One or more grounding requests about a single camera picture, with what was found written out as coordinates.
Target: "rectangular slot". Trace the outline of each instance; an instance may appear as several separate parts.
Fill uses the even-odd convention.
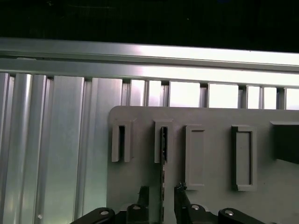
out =
[[[198,190],[204,186],[204,128],[186,126],[185,182],[187,189]]]
[[[256,190],[256,131],[250,126],[233,126],[233,189]]]
[[[172,119],[155,120],[155,163],[161,162],[163,154],[165,161],[169,160],[168,149],[172,148]]]
[[[168,128],[161,128],[161,152],[164,157],[164,161],[167,162],[167,139],[168,139]]]
[[[125,162],[130,162],[132,159],[131,131],[131,121],[115,121],[112,129],[112,162],[118,162],[122,158]]]

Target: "dark background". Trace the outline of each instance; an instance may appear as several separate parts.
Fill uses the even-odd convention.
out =
[[[0,0],[0,36],[299,52],[298,0]]]

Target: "reflective metal surface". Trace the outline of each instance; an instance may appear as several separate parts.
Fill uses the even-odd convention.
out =
[[[10,127],[10,121],[7,120],[7,116],[11,112],[9,111],[9,114],[7,114],[7,101],[12,99],[12,95],[8,95],[9,79],[9,74],[0,73],[0,221],[3,220],[7,173],[7,152]]]
[[[46,76],[33,76],[24,167],[23,193],[21,195],[21,220],[33,223],[36,205],[38,163],[41,147],[43,108],[46,93]]]
[[[249,50],[0,38],[0,55],[297,70],[299,55]]]
[[[30,73],[48,76],[171,80],[200,83],[299,86],[296,72],[218,69],[209,67],[149,66],[117,63],[0,59],[0,72]]]
[[[0,38],[0,56],[4,224],[65,224],[106,205],[114,106],[299,109],[299,54]]]
[[[54,78],[43,224],[73,220],[83,83],[79,77]]]
[[[237,85],[209,84],[208,107],[238,108],[238,90]]]
[[[145,102],[145,81],[132,80],[130,92],[130,106],[144,106]]]
[[[121,105],[121,86],[121,79],[92,80],[83,214],[106,205],[108,115]]]
[[[200,84],[170,82],[169,106],[199,107]]]
[[[31,87],[32,75],[16,75],[3,223],[19,223],[21,218]]]
[[[285,90],[285,108],[287,110],[299,110],[299,89]]]
[[[146,106],[160,106],[161,81],[148,81]]]
[[[263,109],[275,110],[277,107],[277,89],[273,87],[263,88]]]
[[[261,88],[259,86],[247,86],[247,109],[261,108],[260,92]]]

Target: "black mechanical part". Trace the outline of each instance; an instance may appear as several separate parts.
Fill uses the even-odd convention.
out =
[[[114,224],[115,212],[108,208],[98,208],[81,218],[75,220],[71,224]]]
[[[149,192],[149,187],[140,187],[137,203],[128,206],[126,211],[115,214],[112,209],[98,208],[71,224],[149,224]]]
[[[191,204],[185,190],[185,183],[174,189],[177,224],[265,224],[233,208],[214,215],[199,204]],[[112,209],[99,208],[71,224],[149,224],[149,187],[140,188],[138,202],[128,206],[127,211],[115,214]]]
[[[232,208],[222,209],[218,216],[214,215],[199,204],[191,204],[185,190],[185,183],[180,183],[174,189],[174,212],[177,224],[264,224]]]

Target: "gray mounting plate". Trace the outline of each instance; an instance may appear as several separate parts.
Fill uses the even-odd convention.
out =
[[[118,210],[124,204],[134,203],[140,186],[148,185],[150,221],[159,221],[160,164],[155,152],[158,141],[155,125],[163,122],[157,120],[165,121],[165,125],[169,122],[172,128],[168,132],[172,146],[168,147],[165,164],[166,224],[176,223],[173,188],[179,182],[186,182],[188,189],[193,189],[187,190],[192,203],[204,205],[213,213],[232,207],[266,223],[283,220],[299,223],[299,164],[277,159],[273,144],[275,124],[291,124],[292,131],[298,127],[297,111],[113,108],[109,116],[110,134],[112,127],[117,128],[115,124],[124,122],[130,128],[125,135],[129,133],[130,137],[125,136],[124,149],[117,147],[118,138],[114,138],[109,151],[109,207]],[[288,154],[290,145],[279,150]],[[124,152],[117,158],[115,150]],[[299,150],[291,151],[298,156]]]

